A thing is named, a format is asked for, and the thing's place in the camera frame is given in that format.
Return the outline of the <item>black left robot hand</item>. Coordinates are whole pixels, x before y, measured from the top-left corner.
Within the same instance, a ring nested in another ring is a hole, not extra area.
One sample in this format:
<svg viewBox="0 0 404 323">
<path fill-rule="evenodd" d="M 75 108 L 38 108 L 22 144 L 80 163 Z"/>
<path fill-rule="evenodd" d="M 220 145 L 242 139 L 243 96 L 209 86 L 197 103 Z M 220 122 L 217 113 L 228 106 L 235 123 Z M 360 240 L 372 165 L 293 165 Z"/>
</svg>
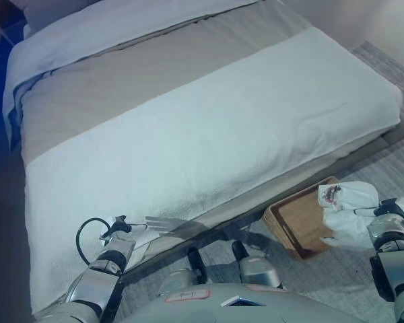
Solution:
<svg viewBox="0 0 404 323">
<path fill-rule="evenodd" d="M 124 232 L 126 234 L 139 234 L 147 230 L 146 223 L 130 223 L 125 215 L 110 217 L 106 220 L 105 229 L 100 232 L 100 240 L 107 241 L 113 233 Z"/>
</svg>

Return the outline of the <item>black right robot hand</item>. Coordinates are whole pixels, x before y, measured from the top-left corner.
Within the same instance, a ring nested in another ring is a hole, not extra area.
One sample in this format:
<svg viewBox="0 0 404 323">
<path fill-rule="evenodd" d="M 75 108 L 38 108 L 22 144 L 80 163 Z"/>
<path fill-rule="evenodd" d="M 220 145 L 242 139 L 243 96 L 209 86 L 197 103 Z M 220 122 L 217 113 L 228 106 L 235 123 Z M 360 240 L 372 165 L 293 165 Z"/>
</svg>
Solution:
<svg viewBox="0 0 404 323">
<path fill-rule="evenodd" d="M 353 213 L 361 217 L 379 217 L 394 214 L 404 219 L 404 197 L 380 201 L 377 207 L 354 209 Z"/>
</svg>

